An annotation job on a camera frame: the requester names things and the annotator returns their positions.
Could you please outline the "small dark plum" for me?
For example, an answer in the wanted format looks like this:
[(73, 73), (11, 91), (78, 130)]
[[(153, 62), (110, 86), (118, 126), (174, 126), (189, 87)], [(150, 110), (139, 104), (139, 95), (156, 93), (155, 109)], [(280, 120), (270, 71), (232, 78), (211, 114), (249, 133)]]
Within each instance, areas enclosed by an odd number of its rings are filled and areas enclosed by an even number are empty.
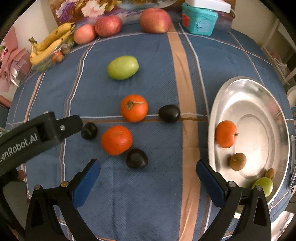
[(93, 140), (94, 138), (96, 138), (97, 134), (98, 128), (92, 122), (86, 123), (81, 130), (81, 137), (85, 140)]

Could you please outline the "green fruit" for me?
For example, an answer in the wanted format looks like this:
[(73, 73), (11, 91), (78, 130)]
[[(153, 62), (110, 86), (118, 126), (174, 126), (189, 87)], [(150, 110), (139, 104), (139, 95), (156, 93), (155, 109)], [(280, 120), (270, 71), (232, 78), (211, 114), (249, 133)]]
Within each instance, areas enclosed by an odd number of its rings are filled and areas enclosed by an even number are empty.
[(139, 63), (133, 56), (120, 56), (112, 60), (107, 66), (107, 74), (115, 80), (125, 80), (137, 73)]
[(252, 188), (255, 188), (256, 185), (262, 187), (264, 195), (268, 197), (273, 191), (273, 181), (268, 177), (259, 178), (253, 185)]

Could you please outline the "green fruit in plate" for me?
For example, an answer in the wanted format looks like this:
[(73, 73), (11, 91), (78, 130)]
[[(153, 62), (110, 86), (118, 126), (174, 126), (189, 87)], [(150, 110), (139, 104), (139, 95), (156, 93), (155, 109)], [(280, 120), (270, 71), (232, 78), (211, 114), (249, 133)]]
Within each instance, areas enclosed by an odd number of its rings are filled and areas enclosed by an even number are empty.
[(252, 188), (255, 188), (256, 185), (262, 187), (264, 195), (268, 197), (273, 191), (273, 181), (268, 177), (259, 178), (253, 185)]

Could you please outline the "brown longan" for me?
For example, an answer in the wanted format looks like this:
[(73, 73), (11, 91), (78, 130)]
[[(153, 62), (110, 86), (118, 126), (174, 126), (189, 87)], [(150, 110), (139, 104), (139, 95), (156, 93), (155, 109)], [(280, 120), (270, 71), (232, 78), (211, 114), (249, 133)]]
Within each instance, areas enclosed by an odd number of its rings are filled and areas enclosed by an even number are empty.
[(246, 165), (246, 156), (243, 153), (236, 153), (231, 156), (229, 160), (229, 166), (234, 171), (240, 171)]
[(273, 180), (274, 179), (274, 177), (275, 177), (275, 175), (276, 175), (276, 171), (274, 170), (274, 168), (269, 168), (267, 171), (266, 171), (266, 173), (265, 173), (265, 177), (266, 178), (269, 178), (270, 180)]

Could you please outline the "pink gift box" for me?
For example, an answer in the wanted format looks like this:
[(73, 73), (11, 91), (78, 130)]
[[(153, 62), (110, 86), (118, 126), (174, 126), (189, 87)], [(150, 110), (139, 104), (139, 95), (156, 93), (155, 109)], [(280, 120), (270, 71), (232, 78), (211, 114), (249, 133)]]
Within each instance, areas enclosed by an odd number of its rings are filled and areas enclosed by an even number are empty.
[(15, 82), (23, 67), (25, 69), (24, 75), (27, 75), (31, 68), (29, 61), (29, 52), (26, 48), (20, 48), (16, 37), (14, 26), (10, 28), (1, 42), (1, 92), (8, 92), (12, 84), (18, 86)]

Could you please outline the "orange in plate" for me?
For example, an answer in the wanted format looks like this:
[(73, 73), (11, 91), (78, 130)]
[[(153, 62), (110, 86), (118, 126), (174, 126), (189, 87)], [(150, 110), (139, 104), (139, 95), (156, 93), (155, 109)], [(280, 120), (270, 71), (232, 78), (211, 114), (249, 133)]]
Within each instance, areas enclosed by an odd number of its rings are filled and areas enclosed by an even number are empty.
[(232, 147), (238, 136), (236, 125), (230, 120), (221, 121), (215, 129), (215, 141), (221, 148)]

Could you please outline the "round steel plate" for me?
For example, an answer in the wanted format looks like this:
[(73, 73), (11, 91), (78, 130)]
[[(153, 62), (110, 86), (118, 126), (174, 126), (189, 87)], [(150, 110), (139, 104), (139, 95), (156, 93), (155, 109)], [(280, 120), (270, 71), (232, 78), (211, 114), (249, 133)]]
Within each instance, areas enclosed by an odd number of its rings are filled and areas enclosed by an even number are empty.
[[(232, 121), (237, 127), (237, 139), (228, 149), (219, 147), (215, 141), (215, 129), (221, 121)], [(222, 85), (210, 114), (208, 161), (226, 181), (250, 188), (269, 168), (274, 168), (273, 191), (266, 198), (271, 206), (287, 173), (290, 139), (280, 104), (261, 83), (238, 76)], [(240, 171), (229, 166), (231, 156), (236, 153), (246, 156), (246, 165)]]

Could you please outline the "clear fruit bag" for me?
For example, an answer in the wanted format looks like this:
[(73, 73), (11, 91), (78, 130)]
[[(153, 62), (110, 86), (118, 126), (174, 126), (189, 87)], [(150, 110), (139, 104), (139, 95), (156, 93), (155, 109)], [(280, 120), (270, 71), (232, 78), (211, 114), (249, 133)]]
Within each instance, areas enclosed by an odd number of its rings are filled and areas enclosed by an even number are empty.
[(55, 40), (45, 50), (38, 51), (35, 39), (30, 38), (29, 41), (31, 43), (29, 60), (32, 69), (39, 72), (45, 72), (53, 65), (62, 62), (65, 56), (71, 52), (75, 44), (73, 36), (70, 35), (66, 39), (60, 38)]

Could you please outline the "yellow banana bunch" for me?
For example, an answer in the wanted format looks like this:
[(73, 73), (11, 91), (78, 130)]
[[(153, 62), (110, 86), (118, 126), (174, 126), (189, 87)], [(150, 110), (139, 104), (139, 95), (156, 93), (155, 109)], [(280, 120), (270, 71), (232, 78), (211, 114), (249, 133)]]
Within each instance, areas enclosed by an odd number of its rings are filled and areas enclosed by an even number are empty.
[(44, 61), (52, 54), (65, 39), (67, 39), (75, 28), (75, 23), (64, 23), (53, 30), (42, 42), (31, 37), (30, 63), (35, 66)]

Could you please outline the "orange with stem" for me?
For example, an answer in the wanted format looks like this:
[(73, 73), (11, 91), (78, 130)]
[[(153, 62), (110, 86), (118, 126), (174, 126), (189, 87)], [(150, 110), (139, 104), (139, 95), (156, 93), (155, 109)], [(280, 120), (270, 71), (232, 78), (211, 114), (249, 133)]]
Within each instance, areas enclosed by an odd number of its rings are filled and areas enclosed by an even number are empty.
[(120, 103), (122, 117), (131, 123), (142, 121), (147, 115), (149, 106), (144, 97), (137, 94), (126, 96)]

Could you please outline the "small pink apple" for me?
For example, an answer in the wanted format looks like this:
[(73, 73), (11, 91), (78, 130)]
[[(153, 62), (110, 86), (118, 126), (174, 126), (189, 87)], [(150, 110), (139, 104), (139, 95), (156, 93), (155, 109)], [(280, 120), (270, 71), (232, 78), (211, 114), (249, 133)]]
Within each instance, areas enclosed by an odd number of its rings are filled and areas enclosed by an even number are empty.
[(74, 32), (74, 42), (78, 45), (84, 45), (96, 38), (95, 27), (92, 24), (85, 24)]

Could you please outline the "blue plaid tablecloth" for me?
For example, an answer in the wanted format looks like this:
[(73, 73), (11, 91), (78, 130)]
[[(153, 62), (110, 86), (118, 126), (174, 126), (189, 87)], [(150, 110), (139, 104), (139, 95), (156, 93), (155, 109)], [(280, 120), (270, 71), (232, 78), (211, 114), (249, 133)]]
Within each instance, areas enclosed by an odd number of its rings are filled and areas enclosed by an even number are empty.
[[(132, 77), (115, 80), (107, 66), (120, 56), (137, 58)], [(125, 157), (110, 156), (100, 138), (79, 134), (26, 162), (28, 191), (72, 179), (98, 159), (100, 177), (80, 214), (102, 240), (198, 240), (218, 212), (201, 185), (196, 162), (208, 156), (208, 120), (215, 96), (230, 78), (246, 76), (262, 83), (281, 105), (290, 135), (295, 134), (284, 88), (260, 47), (236, 30), (215, 30), (210, 37), (188, 33), (174, 23), (168, 33), (151, 35), (140, 25), (124, 26), (113, 37), (74, 49), (44, 73), (33, 74), (16, 90), (6, 121), (11, 130), (45, 111), (58, 118), (79, 115), (100, 133), (127, 127), (133, 146), (149, 158), (147, 168), (132, 170)], [(126, 121), (120, 103), (141, 95), (149, 110), (136, 123)], [(159, 109), (173, 104), (180, 119), (167, 123)]]

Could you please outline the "floral painting canvas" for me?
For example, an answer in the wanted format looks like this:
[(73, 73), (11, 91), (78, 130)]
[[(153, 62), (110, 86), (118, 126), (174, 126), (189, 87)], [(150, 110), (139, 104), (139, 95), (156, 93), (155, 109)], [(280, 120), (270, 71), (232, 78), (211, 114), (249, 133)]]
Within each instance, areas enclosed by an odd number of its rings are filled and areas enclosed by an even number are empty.
[(124, 23), (137, 22), (139, 15), (148, 8), (166, 11), (181, 10), (184, 1), (49, 1), (58, 25), (66, 22), (94, 23), (102, 16), (118, 16)]

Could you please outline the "middle red apple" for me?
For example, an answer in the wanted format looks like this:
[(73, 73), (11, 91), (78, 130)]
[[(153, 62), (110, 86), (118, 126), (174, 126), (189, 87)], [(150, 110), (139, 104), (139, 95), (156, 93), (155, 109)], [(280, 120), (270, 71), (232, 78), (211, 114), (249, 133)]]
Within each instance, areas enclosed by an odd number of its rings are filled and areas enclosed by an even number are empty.
[(100, 37), (110, 37), (122, 29), (122, 20), (118, 16), (104, 16), (95, 23), (95, 31)]

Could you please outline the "teal plastic box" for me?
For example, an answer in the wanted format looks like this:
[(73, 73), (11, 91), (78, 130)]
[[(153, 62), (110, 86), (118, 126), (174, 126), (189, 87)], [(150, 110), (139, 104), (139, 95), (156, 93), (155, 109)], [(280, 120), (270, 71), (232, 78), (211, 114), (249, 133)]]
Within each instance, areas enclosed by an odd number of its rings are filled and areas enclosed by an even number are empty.
[(195, 8), (182, 4), (182, 26), (191, 34), (211, 36), (218, 14), (210, 9)]

